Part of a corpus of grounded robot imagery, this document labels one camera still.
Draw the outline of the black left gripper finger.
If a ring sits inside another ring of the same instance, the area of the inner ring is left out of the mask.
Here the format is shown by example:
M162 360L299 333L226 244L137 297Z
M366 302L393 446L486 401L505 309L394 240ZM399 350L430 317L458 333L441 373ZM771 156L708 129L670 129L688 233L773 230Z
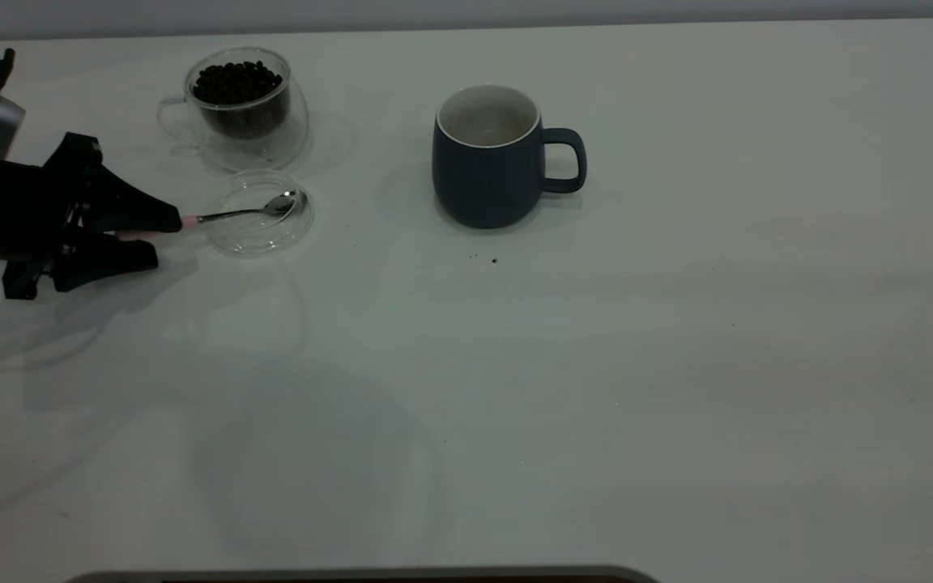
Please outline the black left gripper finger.
M158 254L151 243L88 236L55 259L52 280L57 292L71 292L102 279L155 270L158 266Z
M181 214L172 204L123 181L101 164L75 170L79 189L77 229L84 235L108 232L179 232Z

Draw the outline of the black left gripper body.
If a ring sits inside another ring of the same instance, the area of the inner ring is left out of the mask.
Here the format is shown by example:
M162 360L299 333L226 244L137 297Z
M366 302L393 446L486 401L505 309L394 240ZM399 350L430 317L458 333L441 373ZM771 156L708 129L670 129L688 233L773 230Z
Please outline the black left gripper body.
M0 160L0 261L6 298L33 300L40 277L59 291L78 286L67 256L103 240L87 224L103 155L96 138L67 133L45 165Z

